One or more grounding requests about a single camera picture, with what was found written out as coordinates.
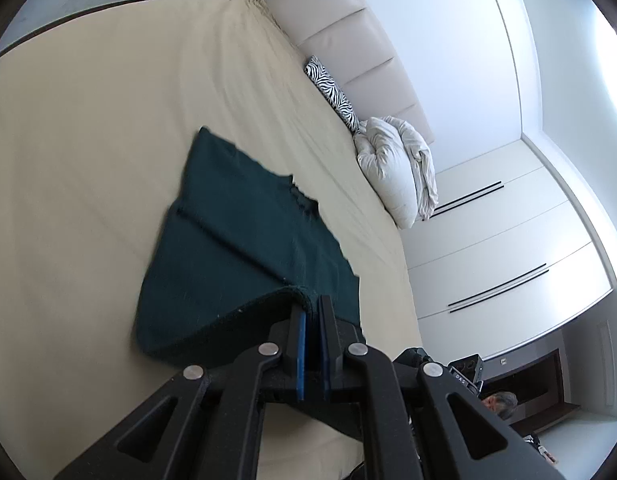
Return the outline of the dark green knitted garment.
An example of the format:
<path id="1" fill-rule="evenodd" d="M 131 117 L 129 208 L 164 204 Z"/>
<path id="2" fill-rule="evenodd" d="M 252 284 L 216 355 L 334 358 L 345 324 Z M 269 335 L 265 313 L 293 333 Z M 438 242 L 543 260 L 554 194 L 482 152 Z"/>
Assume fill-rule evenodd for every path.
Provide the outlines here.
<path id="1" fill-rule="evenodd" d="M 319 296 L 358 326 L 359 279 L 316 200 L 202 128 L 138 300 L 139 349 L 177 366 L 231 361 Z"/>

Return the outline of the cream padded headboard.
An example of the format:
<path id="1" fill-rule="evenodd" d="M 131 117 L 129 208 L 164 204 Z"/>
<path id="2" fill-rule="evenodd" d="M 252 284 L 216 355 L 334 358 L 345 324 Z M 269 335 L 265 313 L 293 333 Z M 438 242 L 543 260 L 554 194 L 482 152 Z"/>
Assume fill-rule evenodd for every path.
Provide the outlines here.
<path id="1" fill-rule="evenodd" d="M 316 56 L 360 119 L 394 116 L 434 141 L 391 39 L 366 0 L 265 0 L 307 58 Z"/>

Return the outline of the beige bed sheet mattress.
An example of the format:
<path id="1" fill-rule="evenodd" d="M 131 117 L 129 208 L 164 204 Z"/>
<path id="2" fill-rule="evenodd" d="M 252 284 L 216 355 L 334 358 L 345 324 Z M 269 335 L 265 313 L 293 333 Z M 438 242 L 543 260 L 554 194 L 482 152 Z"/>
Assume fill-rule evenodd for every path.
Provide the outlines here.
<path id="1" fill-rule="evenodd" d="M 50 479 L 173 375 L 133 342 L 141 282 L 202 127 L 290 174 L 388 356 L 420 344 L 401 237 L 351 133 L 263 0 L 152 0 L 0 58 L 0 443 Z"/>

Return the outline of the zebra print pillow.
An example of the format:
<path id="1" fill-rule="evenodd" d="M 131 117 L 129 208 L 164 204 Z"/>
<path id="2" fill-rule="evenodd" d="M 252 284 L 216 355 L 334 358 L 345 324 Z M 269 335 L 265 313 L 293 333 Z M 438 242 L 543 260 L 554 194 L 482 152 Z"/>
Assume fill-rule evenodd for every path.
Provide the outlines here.
<path id="1" fill-rule="evenodd" d="M 342 119 L 351 134 L 356 134 L 359 130 L 359 119 L 354 107 L 317 56 L 313 55 L 307 60 L 304 73 Z"/>

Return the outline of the white folded duvet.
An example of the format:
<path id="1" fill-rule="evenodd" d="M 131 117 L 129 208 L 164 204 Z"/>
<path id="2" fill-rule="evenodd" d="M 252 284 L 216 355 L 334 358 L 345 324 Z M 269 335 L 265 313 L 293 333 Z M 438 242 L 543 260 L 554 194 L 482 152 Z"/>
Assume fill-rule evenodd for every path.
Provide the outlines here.
<path id="1" fill-rule="evenodd" d="M 433 155 L 406 120 L 371 117 L 354 136 L 357 162 L 398 229 L 430 219 L 438 206 Z"/>

